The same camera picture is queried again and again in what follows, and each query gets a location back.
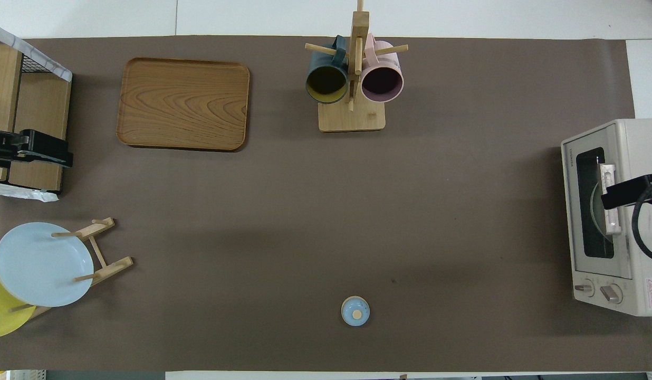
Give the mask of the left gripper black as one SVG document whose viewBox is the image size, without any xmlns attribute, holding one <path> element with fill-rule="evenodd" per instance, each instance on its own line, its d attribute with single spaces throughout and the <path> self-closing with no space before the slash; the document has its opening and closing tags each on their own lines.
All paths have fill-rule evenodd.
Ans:
<svg viewBox="0 0 652 380">
<path fill-rule="evenodd" d="M 73 166 L 66 140 L 32 129 L 17 133 L 0 130 L 0 168 L 10 168 L 10 159 L 54 159 L 59 166 Z"/>
</svg>

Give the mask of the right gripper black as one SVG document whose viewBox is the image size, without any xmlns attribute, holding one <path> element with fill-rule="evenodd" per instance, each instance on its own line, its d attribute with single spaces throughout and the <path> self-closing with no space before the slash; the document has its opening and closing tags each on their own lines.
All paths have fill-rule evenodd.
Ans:
<svg viewBox="0 0 652 380">
<path fill-rule="evenodd" d="M 601 202 L 605 210 L 635 204 L 642 196 L 644 196 L 644 203 L 652 204 L 652 189 L 648 190 L 652 185 L 652 175 L 637 176 L 630 181 L 635 188 L 634 191 L 630 185 L 613 185 L 606 188 L 606 193 L 601 195 Z"/>
</svg>

